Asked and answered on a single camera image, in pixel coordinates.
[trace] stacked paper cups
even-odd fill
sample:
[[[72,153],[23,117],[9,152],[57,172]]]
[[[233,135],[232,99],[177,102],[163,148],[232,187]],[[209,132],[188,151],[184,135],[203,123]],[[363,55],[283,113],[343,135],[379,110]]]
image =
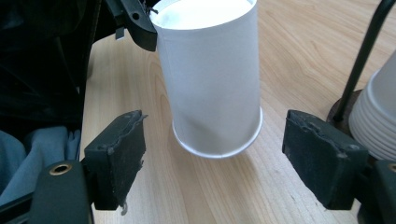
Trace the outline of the stacked paper cups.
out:
[[[379,160],[396,161],[396,51],[361,92],[349,117],[353,137]]]

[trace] table surface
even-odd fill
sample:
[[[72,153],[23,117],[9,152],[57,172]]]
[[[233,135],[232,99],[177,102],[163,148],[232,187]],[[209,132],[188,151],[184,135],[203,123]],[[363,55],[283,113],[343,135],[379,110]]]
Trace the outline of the table surface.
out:
[[[147,152],[128,194],[128,213],[95,211],[96,223],[356,223],[351,211],[326,210],[282,154],[289,109],[326,119],[341,97],[375,0],[259,0],[261,104],[254,144],[224,160],[191,155],[178,145],[157,52],[130,36],[92,48],[81,148],[116,116],[141,109]],[[392,10],[357,89],[396,46]]]

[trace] wooden table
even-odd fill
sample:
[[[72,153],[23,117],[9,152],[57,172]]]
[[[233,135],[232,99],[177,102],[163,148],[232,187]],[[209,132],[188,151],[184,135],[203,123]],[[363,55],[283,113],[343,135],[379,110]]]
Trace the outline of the wooden table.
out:
[[[175,139],[156,52],[131,37],[94,44],[81,148],[116,116],[141,109],[147,152],[128,195],[129,210],[94,212],[96,223],[356,223],[352,211],[326,210],[281,152],[288,109],[325,119],[341,97],[375,0],[259,0],[264,124],[255,143],[226,160],[191,155]],[[358,89],[396,46],[392,10]]]

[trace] gray fabric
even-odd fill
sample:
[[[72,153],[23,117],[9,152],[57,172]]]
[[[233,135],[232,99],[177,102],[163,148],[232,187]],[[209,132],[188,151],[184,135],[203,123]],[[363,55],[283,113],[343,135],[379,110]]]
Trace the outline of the gray fabric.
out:
[[[0,196],[0,205],[11,202],[35,190],[41,170],[55,162],[75,160],[80,131],[68,133],[65,127],[39,129],[24,140],[29,154]]]
[[[0,195],[26,158],[23,144],[0,131]]]

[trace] white paper cup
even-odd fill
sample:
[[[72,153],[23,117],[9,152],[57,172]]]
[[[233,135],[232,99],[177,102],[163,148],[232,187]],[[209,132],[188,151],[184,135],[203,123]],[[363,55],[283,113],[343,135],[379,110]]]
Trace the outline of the white paper cup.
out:
[[[244,1],[162,0],[150,13],[175,136],[201,157],[243,151],[262,126],[257,6]]]
[[[396,160],[395,52],[372,75],[349,117],[354,138],[379,160]]]

